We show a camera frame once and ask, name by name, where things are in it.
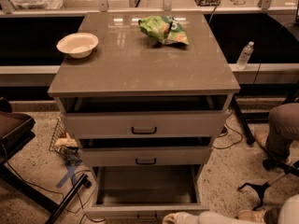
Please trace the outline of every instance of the water bottle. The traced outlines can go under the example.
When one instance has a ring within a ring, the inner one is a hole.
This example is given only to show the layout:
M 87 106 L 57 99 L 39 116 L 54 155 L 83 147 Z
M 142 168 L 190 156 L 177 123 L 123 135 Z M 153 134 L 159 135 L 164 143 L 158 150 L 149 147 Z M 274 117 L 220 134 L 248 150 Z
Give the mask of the water bottle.
M 243 49 L 242 52 L 239 56 L 239 58 L 237 59 L 236 62 L 236 67 L 239 70 L 244 70 L 246 68 L 246 64 L 249 61 L 249 58 L 253 52 L 253 41 L 250 41 Z

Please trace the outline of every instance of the drawer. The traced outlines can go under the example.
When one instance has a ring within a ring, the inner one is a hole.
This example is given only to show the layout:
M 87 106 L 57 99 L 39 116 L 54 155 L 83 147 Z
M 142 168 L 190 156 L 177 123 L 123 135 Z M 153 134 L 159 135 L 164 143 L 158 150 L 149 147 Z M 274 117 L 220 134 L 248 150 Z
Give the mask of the drawer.
M 200 204 L 191 165 L 99 168 L 88 218 L 129 217 L 154 220 L 178 211 L 199 214 Z
M 62 114 L 76 139 L 212 136 L 221 132 L 226 112 Z
M 79 155 L 91 167 L 205 164 L 210 142 L 208 137 L 97 139 Z

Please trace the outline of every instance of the gray cabinet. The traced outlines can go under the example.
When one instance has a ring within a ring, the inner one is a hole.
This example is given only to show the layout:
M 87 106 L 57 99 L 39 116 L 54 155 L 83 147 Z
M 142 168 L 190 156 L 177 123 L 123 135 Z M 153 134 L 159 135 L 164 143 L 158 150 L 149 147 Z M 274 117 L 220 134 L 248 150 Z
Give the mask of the gray cabinet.
M 137 20 L 171 15 L 189 46 L 162 46 Z M 239 87 L 200 12 L 91 13 L 86 59 L 64 59 L 49 95 L 96 180 L 90 218 L 156 217 L 201 205 L 197 180 Z

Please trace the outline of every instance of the floor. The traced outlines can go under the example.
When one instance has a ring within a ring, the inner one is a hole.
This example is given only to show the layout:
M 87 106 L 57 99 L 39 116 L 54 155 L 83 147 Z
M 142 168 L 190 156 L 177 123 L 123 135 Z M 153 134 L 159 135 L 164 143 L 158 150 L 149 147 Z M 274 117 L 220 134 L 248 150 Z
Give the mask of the floor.
M 252 108 L 268 110 L 279 102 L 266 99 L 239 100 L 241 107 L 249 111 Z M 37 189 L 40 192 L 59 203 L 62 200 L 61 194 L 47 192 L 44 189 L 65 195 L 71 188 L 64 160 L 57 153 L 50 151 L 51 139 L 60 113 L 54 102 L 13 102 L 12 104 L 15 112 L 27 113 L 35 119 L 34 133 L 36 137 L 15 155 L 9 164 L 17 170 L 22 178 L 38 185 Z M 245 182 L 263 184 L 276 177 L 281 171 L 279 169 L 271 172 L 265 171 L 262 161 L 267 158 L 266 154 L 257 144 L 249 146 L 245 138 L 240 141 L 242 130 L 234 110 L 231 111 L 226 124 L 229 132 L 216 139 L 211 157 L 198 179 L 198 189 L 202 205 L 227 217 L 235 217 L 238 211 L 251 209 L 259 202 L 256 192 L 251 188 L 244 188 L 242 191 L 238 191 L 237 188 Z M 250 128 L 252 131 L 256 129 L 267 131 L 268 129 L 267 124 L 250 124 Z M 292 145 L 292 156 L 297 160 L 299 159 L 298 146 L 298 142 L 294 142 Z M 93 177 L 82 163 L 72 168 L 76 169 L 74 172 L 80 171 L 76 177 L 85 173 L 92 182 L 88 189 L 82 187 L 78 193 L 81 201 L 86 203 L 95 188 Z M 289 197 L 298 193 L 298 178 L 294 175 L 287 175 L 274 183 L 265 193 L 263 208 L 280 206 Z M 74 197 L 66 209 L 67 211 L 61 213 L 56 223 L 93 223 L 83 216 L 78 196 Z M 48 211 L 0 180 L 0 223 L 45 223 L 49 216 Z M 136 219 L 109 219 L 105 223 L 134 224 L 140 222 Z

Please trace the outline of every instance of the brown shoe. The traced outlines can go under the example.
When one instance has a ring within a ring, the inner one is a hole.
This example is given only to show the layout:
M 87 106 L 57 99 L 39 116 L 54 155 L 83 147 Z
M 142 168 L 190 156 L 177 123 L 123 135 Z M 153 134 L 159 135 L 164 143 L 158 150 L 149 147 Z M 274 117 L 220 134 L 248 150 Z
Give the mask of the brown shoe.
M 243 210 L 237 214 L 236 218 L 240 220 L 248 220 L 256 223 L 265 224 L 263 219 L 265 212 L 266 212 L 265 210 L 263 211 Z
M 268 137 L 267 132 L 264 132 L 264 131 L 254 132 L 254 138 L 255 138 L 256 143 L 258 143 L 258 145 L 269 154 L 269 152 L 267 150 L 267 137 Z M 285 160 L 278 160 L 278 161 L 283 162 L 284 164 L 287 164 L 287 165 L 292 164 L 292 158 L 290 156 Z

